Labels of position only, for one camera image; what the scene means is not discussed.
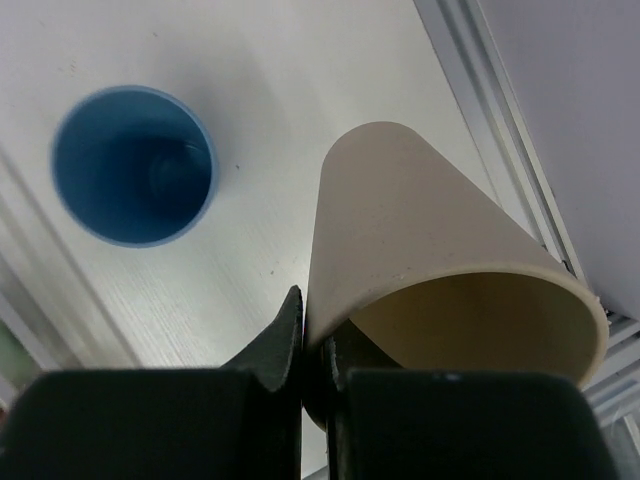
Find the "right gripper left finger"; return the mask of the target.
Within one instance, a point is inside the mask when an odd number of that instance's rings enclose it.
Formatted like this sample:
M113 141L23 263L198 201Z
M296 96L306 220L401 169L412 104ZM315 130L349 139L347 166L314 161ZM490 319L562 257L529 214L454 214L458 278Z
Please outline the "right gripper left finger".
M5 479L297 479L303 300L215 368L45 374L1 428Z

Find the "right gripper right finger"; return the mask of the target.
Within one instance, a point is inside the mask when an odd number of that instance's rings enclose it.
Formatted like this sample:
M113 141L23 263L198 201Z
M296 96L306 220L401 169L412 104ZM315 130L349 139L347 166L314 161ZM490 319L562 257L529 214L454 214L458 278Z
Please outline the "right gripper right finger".
M539 373L394 367L371 342L323 347L333 479L614 479L569 381Z

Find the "beige cup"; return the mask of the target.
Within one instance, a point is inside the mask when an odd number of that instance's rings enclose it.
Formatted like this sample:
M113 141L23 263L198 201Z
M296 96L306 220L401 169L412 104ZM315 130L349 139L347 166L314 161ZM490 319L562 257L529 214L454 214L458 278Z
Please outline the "beige cup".
M586 386L609 338L598 297L420 134L376 121L321 168L305 352L354 328L385 367L547 374Z

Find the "blue cup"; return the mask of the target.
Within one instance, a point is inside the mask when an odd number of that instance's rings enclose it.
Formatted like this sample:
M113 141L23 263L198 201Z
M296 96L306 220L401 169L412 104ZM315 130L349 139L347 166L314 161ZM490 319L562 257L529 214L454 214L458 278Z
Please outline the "blue cup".
M183 102L147 86L96 91L63 117L51 176L69 215L110 244L173 241L206 213L218 190L215 144Z

